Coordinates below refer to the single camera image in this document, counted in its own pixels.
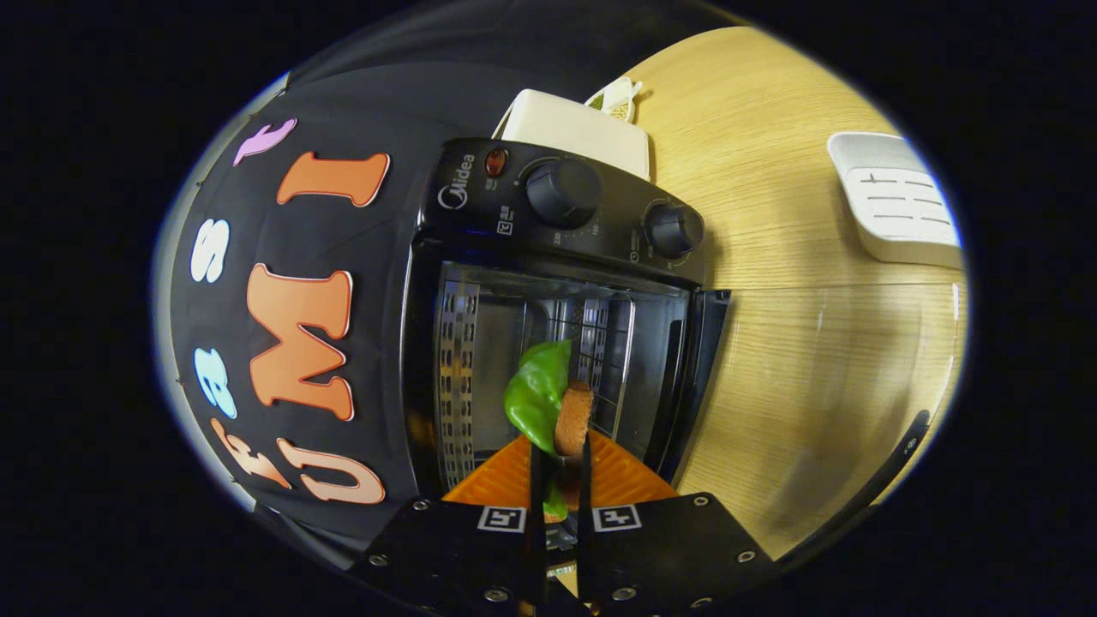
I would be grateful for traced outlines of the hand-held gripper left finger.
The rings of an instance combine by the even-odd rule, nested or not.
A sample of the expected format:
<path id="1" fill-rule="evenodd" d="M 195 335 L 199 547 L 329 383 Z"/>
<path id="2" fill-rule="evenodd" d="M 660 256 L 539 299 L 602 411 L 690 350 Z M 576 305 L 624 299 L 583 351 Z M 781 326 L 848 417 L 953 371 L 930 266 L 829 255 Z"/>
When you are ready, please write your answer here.
<path id="1" fill-rule="evenodd" d="M 525 504 L 412 500 L 350 569 L 392 601 L 439 616 L 538 616 L 546 594 L 544 453 L 528 439 Z"/>

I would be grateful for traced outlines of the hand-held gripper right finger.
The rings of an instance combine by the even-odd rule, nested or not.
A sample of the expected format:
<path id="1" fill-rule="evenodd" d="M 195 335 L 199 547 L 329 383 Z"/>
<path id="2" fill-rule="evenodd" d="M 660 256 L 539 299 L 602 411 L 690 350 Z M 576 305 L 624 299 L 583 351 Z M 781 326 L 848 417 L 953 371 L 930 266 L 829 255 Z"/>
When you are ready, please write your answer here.
<path id="1" fill-rule="evenodd" d="M 602 434 L 584 445 L 577 595 L 596 616 L 709 616 L 776 576 L 776 562 L 710 493 L 611 503 L 607 492 L 661 484 Z"/>

